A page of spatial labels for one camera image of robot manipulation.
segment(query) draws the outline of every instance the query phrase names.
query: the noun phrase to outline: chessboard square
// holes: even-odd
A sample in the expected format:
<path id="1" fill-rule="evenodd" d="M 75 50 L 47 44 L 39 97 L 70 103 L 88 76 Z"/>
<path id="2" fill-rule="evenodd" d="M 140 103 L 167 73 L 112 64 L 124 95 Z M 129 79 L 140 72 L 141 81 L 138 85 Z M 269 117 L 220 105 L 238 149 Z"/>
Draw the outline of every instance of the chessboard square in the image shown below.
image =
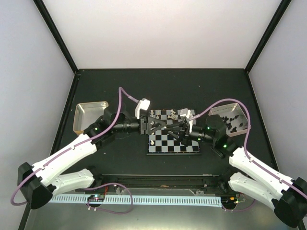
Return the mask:
<path id="1" fill-rule="evenodd" d="M 174 146 L 167 146 L 167 151 L 168 152 L 174 152 L 175 151 Z"/>
<path id="2" fill-rule="evenodd" d="M 167 148 L 167 146 L 162 146 L 162 150 L 161 150 L 162 152 L 168 152 L 168 148 Z"/>
<path id="3" fill-rule="evenodd" d="M 193 146 L 191 145 L 187 146 L 187 152 L 193 152 Z"/>
<path id="4" fill-rule="evenodd" d="M 161 135 L 167 135 L 167 130 L 161 130 Z"/>
<path id="5" fill-rule="evenodd" d="M 148 151 L 149 152 L 155 152 L 155 146 L 149 146 Z"/>
<path id="6" fill-rule="evenodd" d="M 174 146 L 180 146 L 180 141 L 179 140 L 174 140 Z"/>
<path id="7" fill-rule="evenodd" d="M 156 140 L 155 141 L 156 146 L 162 146 L 162 141 L 161 140 Z"/>
<path id="8" fill-rule="evenodd" d="M 199 152 L 200 148 L 198 146 L 193 146 L 193 152 Z"/>
<path id="9" fill-rule="evenodd" d="M 162 152 L 162 147 L 161 146 L 156 146 L 155 147 L 155 152 Z"/>
<path id="10" fill-rule="evenodd" d="M 167 141 L 167 145 L 168 146 L 173 146 L 174 145 L 174 141 L 173 140 L 168 140 Z"/>
<path id="11" fill-rule="evenodd" d="M 180 151 L 181 152 L 186 152 L 187 151 L 187 147 L 186 146 L 180 146 Z"/>
<path id="12" fill-rule="evenodd" d="M 174 146 L 174 152 L 181 152 L 180 146 Z"/>
<path id="13" fill-rule="evenodd" d="M 174 140 L 174 138 L 171 135 L 167 135 L 167 140 Z"/>

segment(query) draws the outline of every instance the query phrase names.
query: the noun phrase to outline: robotic arm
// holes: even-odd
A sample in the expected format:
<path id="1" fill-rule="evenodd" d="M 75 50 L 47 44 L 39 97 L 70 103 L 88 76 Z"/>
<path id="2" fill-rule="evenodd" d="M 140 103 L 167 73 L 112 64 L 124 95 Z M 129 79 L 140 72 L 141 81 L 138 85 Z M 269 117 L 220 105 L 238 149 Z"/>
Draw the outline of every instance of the robotic arm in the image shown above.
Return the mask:
<path id="1" fill-rule="evenodd" d="M 244 148 L 236 145 L 226 135 L 226 126 L 219 115 L 207 117 L 205 127 L 198 127 L 193 125 L 190 110 L 183 109 L 180 114 L 182 122 L 166 125 L 164 121 L 142 114 L 141 110 L 147 110 L 149 104 L 150 101 L 146 99 L 140 100 L 134 117 L 122 109 L 111 129 L 109 126 L 117 114 L 109 106 L 105 109 L 104 115 L 72 143 L 33 165 L 27 162 L 22 164 L 18 168 L 18 185 L 31 209 L 42 207 L 58 194 L 101 185 L 102 177 L 93 167 L 61 174 L 79 160 L 112 142 L 117 132 L 149 135 L 165 128 L 169 135 L 184 145 L 188 145 L 192 140 L 212 144 L 212 149 L 221 158 L 228 158 L 229 164 L 236 171 L 227 181 L 229 187 L 264 203 L 288 226 L 296 227 L 307 214 L 307 200 L 296 191 L 307 195 L 306 181 L 301 178 L 293 180 L 262 163 L 250 153 L 247 155 Z M 24 182 L 25 178 L 32 174 L 34 176 Z"/>

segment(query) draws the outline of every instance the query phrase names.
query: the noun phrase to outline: black table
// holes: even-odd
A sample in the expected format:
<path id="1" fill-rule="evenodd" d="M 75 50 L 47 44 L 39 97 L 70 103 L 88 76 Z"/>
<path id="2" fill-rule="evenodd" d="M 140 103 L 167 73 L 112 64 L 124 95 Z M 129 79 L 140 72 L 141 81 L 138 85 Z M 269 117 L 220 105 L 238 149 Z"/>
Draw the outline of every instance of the black table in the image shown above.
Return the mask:
<path id="1" fill-rule="evenodd" d="M 190 108 L 200 113 L 223 98 L 243 102 L 251 116 L 248 150 L 269 166 L 276 168 L 255 103 L 248 75 L 242 69 L 85 69 L 69 109 L 60 147 L 77 136 L 72 130 L 78 103 L 107 101 L 118 104 L 118 88 L 122 86 L 137 99 L 147 98 L 151 109 Z M 123 96 L 127 110 L 133 115 L 136 104 Z M 205 119 L 198 119 L 201 126 Z M 235 137 L 243 145 L 244 135 Z M 209 145 L 201 144 L 201 155 L 147 156 L 148 137 L 132 134 L 119 138 L 97 153 L 84 158 L 66 172 L 94 165 L 105 175 L 220 175 L 229 167 Z"/>

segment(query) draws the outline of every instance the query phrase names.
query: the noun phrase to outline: tray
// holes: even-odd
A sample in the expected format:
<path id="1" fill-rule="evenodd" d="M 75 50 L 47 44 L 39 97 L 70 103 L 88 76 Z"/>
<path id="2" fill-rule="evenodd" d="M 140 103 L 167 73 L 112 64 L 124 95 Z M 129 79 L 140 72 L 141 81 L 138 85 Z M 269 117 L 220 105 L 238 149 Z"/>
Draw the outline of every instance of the tray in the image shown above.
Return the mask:
<path id="1" fill-rule="evenodd" d="M 90 124 L 94 123 L 98 117 L 104 114 L 104 110 L 108 106 L 108 102 L 89 102 L 77 104 L 72 126 L 73 131 L 77 135 L 82 134 L 84 129 L 86 129 Z"/>
<path id="2" fill-rule="evenodd" d="M 238 103 L 226 104 L 212 108 L 209 112 L 209 116 L 215 114 L 218 114 L 223 119 L 223 122 L 227 125 L 226 134 L 228 136 L 233 137 L 244 134 L 248 131 L 248 119 L 246 118 Z M 231 132 L 234 127 L 236 127 L 236 132 Z"/>

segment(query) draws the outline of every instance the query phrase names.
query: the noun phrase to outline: purple cable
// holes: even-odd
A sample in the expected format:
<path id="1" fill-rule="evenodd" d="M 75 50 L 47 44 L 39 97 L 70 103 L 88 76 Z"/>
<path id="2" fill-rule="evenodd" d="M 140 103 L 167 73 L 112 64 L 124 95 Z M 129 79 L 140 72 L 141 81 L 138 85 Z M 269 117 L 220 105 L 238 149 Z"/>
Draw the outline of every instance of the purple cable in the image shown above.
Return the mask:
<path id="1" fill-rule="evenodd" d="M 248 207 L 246 207 L 246 208 L 244 208 L 244 209 L 240 209 L 240 210 L 235 210 L 235 209 L 231 210 L 231 209 L 227 209 L 227 208 L 224 207 L 224 205 L 222 205 L 222 208 L 223 208 L 225 211 L 230 211 L 230 212 L 244 212 L 244 211 L 248 211 L 248 210 L 252 209 L 252 208 L 255 206 L 255 204 L 256 204 L 256 200 L 254 200 L 253 203 L 251 203 L 250 206 L 248 206 Z"/>
<path id="2" fill-rule="evenodd" d="M 130 199 L 131 199 L 131 204 L 130 204 L 129 209 L 127 211 L 124 211 L 124 212 L 115 212 L 115 211 L 111 211 L 111 210 L 104 209 L 104 208 L 96 208 L 96 209 L 97 210 L 101 210 L 101 211 L 105 211 L 105 212 L 109 212 L 109 213 L 113 213 L 113 214 L 119 214 L 119 215 L 127 214 L 128 212 L 131 212 L 131 210 L 133 209 L 133 197 L 132 197 L 132 194 L 129 191 L 129 189 L 126 186 L 122 185 L 122 184 L 119 184 L 119 183 L 107 183 L 107 184 L 103 184 L 103 185 L 95 187 L 95 188 L 83 188 L 83 190 L 95 190 L 95 189 L 103 188 L 103 187 L 106 187 L 106 186 L 109 186 L 109 185 L 118 185 L 118 186 L 123 187 L 124 189 L 127 190 L 127 192 L 129 193 Z M 89 208 L 93 208 L 93 207 L 90 207 L 90 201 L 91 200 L 89 200 L 87 202 L 87 206 Z"/>
<path id="3" fill-rule="evenodd" d="M 244 139 L 244 152 L 245 152 L 245 155 L 246 157 L 250 160 L 250 155 L 248 154 L 248 150 L 247 150 L 247 143 L 248 143 L 248 136 L 249 136 L 249 131 L 250 131 L 250 115 L 249 115 L 249 112 L 248 112 L 248 109 L 246 108 L 246 106 L 236 100 L 236 99 L 232 99 L 232 98 L 226 98 L 226 99 L 221 99 L 215 103 L 213 103 L 212 105 L 210 105 L 207 109 L 205 109 L 202 113 L 198 114 L 198 115 L 195 115 L 194 117 L 192 117 L 190 120 L 194 120 L 194 119 L 197 119 L 199 117 L 201 117 L 202 115 L 204 115 L 206 112 L 208 112 L 211 108 L 213 108 L 214 106 L 216 106 L 217 104 L 221 103 L 221 102 L 227 102 L 227 101 L 232 101 L 232 102 L 236 102 L 238 103 L 240 106 L 242 106 L 244 108 L 244 111 L 248 117 L 248 131 L 246 133 L 246 136 L 245 136 L 245 139 Z M 262 170 L 264 170 L 265 172 L 267 172 L 269 175 L 271 175 L 272 177 L 274 177 L 275 179 L 279 180 L 280 182 L 286 184 L 287 186 L 289 186 L 290 188 L 292 188 L 293 190 L 295 190 L 297 193 L 299 193 L 301 196 L 303 196 L 303 198 L 305 198 L 307 200 L 307 195 L 304 194 L 301 190 L 299 190 L 298 188 L 294 187 L 292 184 L 288 183 L 287 181 L 285 180 L 282 180 L 280 179 L 279 176 L 275 175 L 274 173 L 272 173 L 271 171 L 267 170 L 266 168 L 262 167 L 259 163 L 255 162 L 254 160 L 251 160 L 252 163 L 254 163 L 255 165 L 257 165 L 259 168 L 261 168 Z"/>
<path id="4" fill-rule="evenodd" d="M 84 144 L 90 140 L 93 140 L 93 139 L 96 139 L 102 135 L 104 135 L 106 132 L 108 132 L 113 126 L 114 124 L 117 122 L 117 119 L 119 117 L 119 113 L 120 113 L 120 109 L 121 109 L 121 92 L 123 92 L 129 99 L 133 100 L 134 102 L 138 103 L 139 101 L 137 99 L 135 99 L 134 97 L 130 96 L 129 94 L 127 94 L 126 91 L 124 91 L 124 89 L 122 87 L 119 87 L 118 89 L 118 109 L 117 109 L 117 113 L 116 113 L 116 116 L 113 120 L 113 122 L 110 124 L 110 126 L 104 130 L 103 132 L 97 134 L 96 136 L 92 137 L 92 138 L 89 138 L 87 140 L 84 140 L 78 144 L 75 144 L 74 147 L 77 147 L 81 144 Z M 66 150 L 64 150 L 63 152 L 61 152 L 60 154 L 58 154 L 57 156 L 55 156 L 54 158 L 50 159 L 49 161 L 47 161 L 43 166 L 46 167 L 47 165 L 49 165 L 51 162 L 53 162 L 55 159 L 59 158 L 60 156 L 62 156 L 64 153 L 68 152 L 69 150 L 71 150 L 71 148 L 68 148 Z M 18 193 L 18 191 L 20 190 L 20 188 L 32 177 L 34 176 L 37 172 L 39 172 L 40 170 L 42 170 L 41 168 L 37 169 L 35 172 L 31 173 L 29 176 L 27 176 L 18 186 L 17 188 L 15 189 L 15 191 L 13 192 L 12 196 L 11 196 L 11 204 L 14 205 L 14 206 L 20 206 L 20 205 L 24 205 L 26 204 L 27 202 L 21 202 L 21 203 L 15 203 L 14 202 L 14 199 L 15 199 L 15 196 L 16 194 Z"/>

